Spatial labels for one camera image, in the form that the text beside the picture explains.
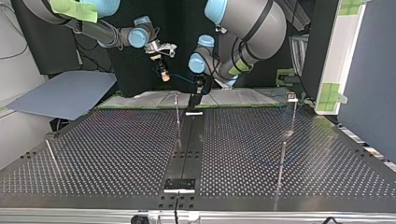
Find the perforated metal table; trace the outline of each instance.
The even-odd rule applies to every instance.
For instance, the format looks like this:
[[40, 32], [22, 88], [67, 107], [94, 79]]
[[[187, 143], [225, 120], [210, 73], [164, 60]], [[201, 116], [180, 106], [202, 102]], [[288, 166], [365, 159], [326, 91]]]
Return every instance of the perforated metal table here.
[[[0, 172], [0, 207], [396, 213], [396, 174], [309, 109], [181, 118], [95, 110], [49, 141], [53, 155], [43, 144]], [[169, 179], [195, 193], [165, 194]]]

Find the metal rod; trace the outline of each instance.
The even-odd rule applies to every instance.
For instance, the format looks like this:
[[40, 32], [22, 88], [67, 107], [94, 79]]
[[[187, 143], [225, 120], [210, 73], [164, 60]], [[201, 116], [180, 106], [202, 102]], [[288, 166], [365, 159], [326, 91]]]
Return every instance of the metal rod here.
[[294, 120], [296, 119], [297, 103], [298, 103], [298, 102], [295, 102], [295, 103], [294, 103], [293, 122], [294, 122]]
[[282, 143], [282, 151], [280, 154], [280, 166], [279, 166], [279, 176], [277, 178], [277, 186], [280, 187], [282, 185], [282, 174], [283, 174], [283, 166], [285, 162], [285, 154], [286, 154], [286, 142]]
[[46, 144], [47, 144], [47, 147], [49, 148], [50, 156], [52, 157], [53, 160], [56, 161], [55, 155], [53, 154], [53, 151], [52, 151], [52, 147], [50, 146], [50, 141], [48, 139], [46, 139]]
[[178, 92], [175, 95], [175, 105], [176, 105], [177, 126], [180, 129], [180, 114], [178, 113]]

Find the blue joint cap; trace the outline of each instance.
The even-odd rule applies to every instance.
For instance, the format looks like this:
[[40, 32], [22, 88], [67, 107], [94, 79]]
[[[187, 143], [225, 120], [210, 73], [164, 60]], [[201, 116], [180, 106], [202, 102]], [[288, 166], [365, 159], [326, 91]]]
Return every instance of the blue joint cap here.
[[205, 15], [216, 25], [220, 25], [225, 15], [228, 0], [208, 0], [205, 8]]
[[201, 35], [199, 37], [198, 44], [204, 47], [213, 48], [215, 47], [215, 39], [210, 35]]
[[114, 15], [120, 7], [120, 0], [79, 0], [81, 3], [94, 3], [98, 10], [98, 17]]
[[149, 42], [149, 33], [142, 28], [134, 28], [128, 35], [129, 43], [137, 48], [141, 49]]
[[143, 23], [151, 23], [151, 20], [149, 19], [148, 16], [140, 17], [134, 20], [134, 26], [138, 26]]
[[232, 80], [227, 82], [226, 85], [229, 86], [229, 87], [232, 87], [235, 84], [237, 79], [238, 79], [238, 77], [234, 77]]
[[190, 57], [189, 68], [193, 73], [203, 73], [206, 69], [205, 60], [201, 57], [201, 55], [193, 53]]

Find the metal bracket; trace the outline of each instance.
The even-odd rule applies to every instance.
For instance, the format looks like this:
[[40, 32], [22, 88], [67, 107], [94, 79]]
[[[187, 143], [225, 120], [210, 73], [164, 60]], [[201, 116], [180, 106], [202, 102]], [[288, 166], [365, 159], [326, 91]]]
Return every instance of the metal bracket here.
[[147, 54], [159, 53], [159, 54], [162, 54], [162, 55], [169, 56], [171, 58], [175, 58], [176, 49], [177, 49], [177, 45], [168, 44], [168, 43], [160, 44], [159, 40], [154, 40], [154, 41], [148, 43], [146, 45], [146, 47], [145, 47], [145, 50], [146, 50]]
[[195, 193], [194, 179], [167, 179], [165, 182], [164, 193]]

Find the white wall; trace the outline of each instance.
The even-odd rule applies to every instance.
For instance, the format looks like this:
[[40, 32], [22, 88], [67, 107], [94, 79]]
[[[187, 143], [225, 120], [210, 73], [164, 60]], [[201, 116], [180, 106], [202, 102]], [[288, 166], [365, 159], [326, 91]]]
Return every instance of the white wall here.
[[[0, 1], [10, 5], [9, 0]], [[20, 29], [14, 14], [1, 8]], [[25, 39], [0, 13], [0, 58], [17, 54], [25, 46]], [[42, 83], [44, 77], [39, 74], [29, 49], [18, 57], [0, 59], [0, 169], [37, 146], [50, 131], [50, 118], [2, 108]]]

